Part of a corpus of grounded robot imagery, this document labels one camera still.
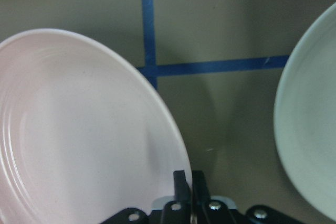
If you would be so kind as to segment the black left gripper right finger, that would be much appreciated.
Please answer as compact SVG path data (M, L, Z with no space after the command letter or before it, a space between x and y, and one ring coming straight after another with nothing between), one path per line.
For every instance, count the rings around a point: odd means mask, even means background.
M211 197L205 175L192 171L193 213L196 223L231 223L228 206L219 198Z

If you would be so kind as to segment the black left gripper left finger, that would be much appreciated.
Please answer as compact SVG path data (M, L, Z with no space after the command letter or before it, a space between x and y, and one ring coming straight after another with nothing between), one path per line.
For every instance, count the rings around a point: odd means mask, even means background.
M173 172L174 197L164 205L162 210L162 223L191 223L191 190L186 181L185 172Z

